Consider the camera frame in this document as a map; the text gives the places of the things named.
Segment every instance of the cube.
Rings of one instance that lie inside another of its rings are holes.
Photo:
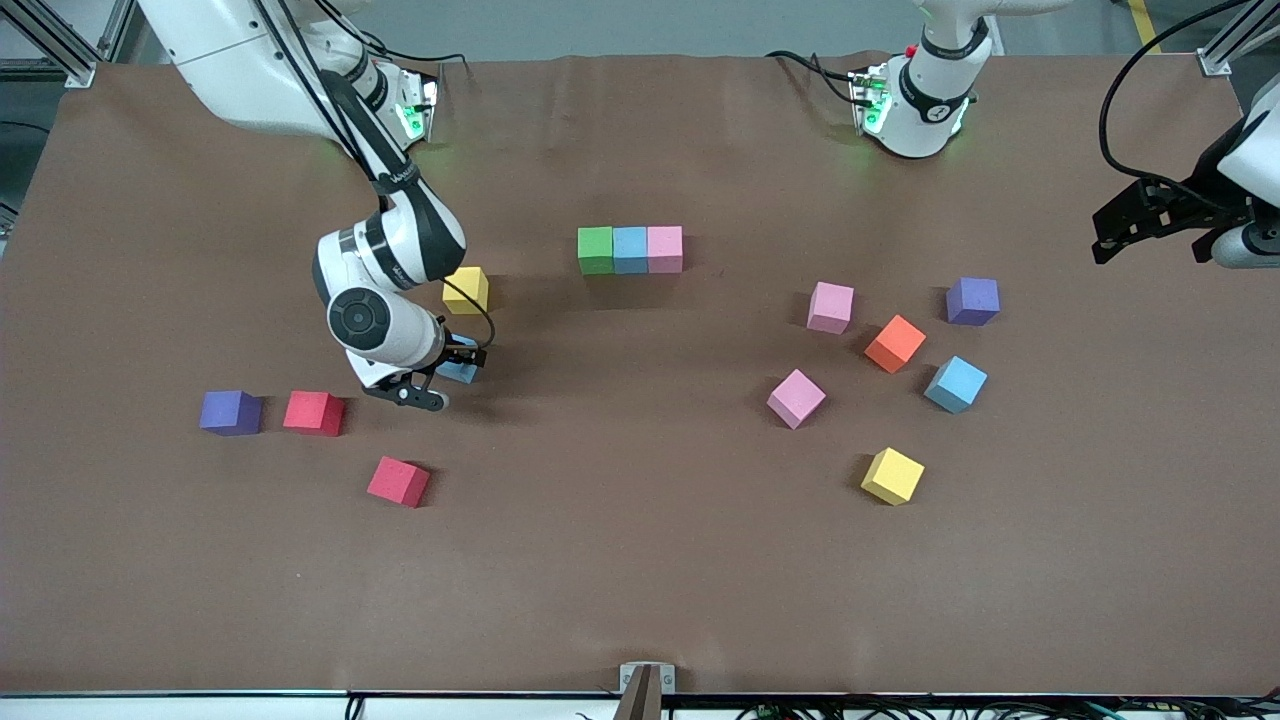
[[[476,341],[470,337],[463,337],[454,334],[453,340],[457,345],[468,345],[471,347],[476,346]],[[477,365],[471,365],[468,363],[442,363],[435,368],[435,374],[442,378],[449,378],[451,380],[471,384],[476,380],[476,373],[480,370]]]
[[[577,265],[584,275],[613,274],[613,228],[577,228]]]
[[[644,228],[613,228],[613,272],[620,275],[649,272],[649,240]]]
[[[1000,287],[991,278],[960,278],[947,291],[947,322],[986,325],[1000,314]]]
[[[818,409],[826,397],[827,393],[822,392],[822,388],[815,386],[804,373],[792,370],[787,379],[782,380],[782,384],[769,395],[768,406],[794,430]]]
[[[328,392],[296,389],[284,410],[284,428],[303,436],[337,437],[344,409],[342,398]]]
[[[890,505],[902,505],[911,500],[922,474],[924,465],[886,447],[872,460],[861,487]]]
[[[818,283],[809,299],[810,331],[840,334],[849,329],[854,318],[854,288],[842,284]]]
[[[448,281],[456,286],[458,290],[467,293],[471,300],[475,300],[480,307],[471,304],[462,296],[462,292],[453,290],[448,284],[444,286],[444,306],[449,309],[449,313],[454,315],[479,315],[480,310],[489,310],[489,278],[485,277],[484,270],[480,268],[458,268],[458,272],[448,277]]]
[[[867,356],[887,372],[896,373],[906,365],[923,342],[924,333],[908,323],[906,318],[893,315],[893,319],[867,346]]]
[[[200,429],[215,436],[252,436],[262,429],[262,398],[238,389],[205,393]]]
[[[685,269],[685,229],[681,225],[649,228],[649,272],[680,273]]]
[[[938,368],[929,387],[924,389],[924,397],[951,413],[961,413],[973,405],[986,382],[987,373],[955,356]]]
[[[426,470],[384,455],[374,470],[374,479],[369,482],[369,495],[404,507],[417,507],[429,479],[431,474]]]

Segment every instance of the table surface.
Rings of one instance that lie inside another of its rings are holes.
[[[315,241],[375,206],[338,149],[101,68],[0,265],[0,687],[585,689],[662,659],[686,691],[1270,688],[1280,275],[1189,237],[1092,264],[1119,64],[993,59],[923,161],[773,60],[449,67],[415,158],[498,343],[439,415],[361,396],[325,329]],[[1116,152],[1185,173],[1236,117],[1153,58]],[[596,224],[682,224],[687,270],[582,278]],[[943,322],[959,275],[1001,282],[991,325]],[[815,281],[858,288],[845,336],[804,329]],[[890,375],[861,350],[895,314],[928,340]],[[956,416],[920,396],[952,355],[991,375]],[[792,432],[764,401],[795,368],[828,398]],[[266,432],[198,430],[220,388]],[[351,398],[344,433],[282,432],[296,388]],[[886,446],[927,468],[901,507],[856,487]],[[425,507],[365,495],[383,455],[431,469]]]

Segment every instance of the gray floor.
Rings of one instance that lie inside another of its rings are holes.
[[[1156,29],[1207,0],[1147,0]],[[1166,51],[1203,45],[1230,14],[1165,44]],[[472,60],[539,60],[562,55],[764,55],[787,49],[844,55],[864,49],[899,51],[920,36],[922,17],[908,0],[379,0],[352,18],[390,47]],[[1129,54],[1140,45],[1125,3],[1076,0],[1050,15],[1001,18],[1007,54]],[[1235,63],[1239,95],[1280,70],[1280,50]],[[159,46],[138,35],[131,59],[157,61]],[[0,82],[0,120],[50,127],[63,95],[56,82]],[[0,200],[20,208],[44,137],[0,126]]]

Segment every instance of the purple cube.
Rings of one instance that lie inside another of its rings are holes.
[[[1000,288],[991,278],[960,278],[947,291],[947,322],[986,325],[1000,313]]]
[[[205,393],[200,429],[218,436],[252,436],[262,428],[262,398],[238,389]]]

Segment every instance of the orange cube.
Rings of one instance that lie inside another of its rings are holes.
[[[881,334],[867,346],[867,356],[890,373],[896,373],[906,365],[923,342],[924,333],[908,323],[906,318],[893,315]]]

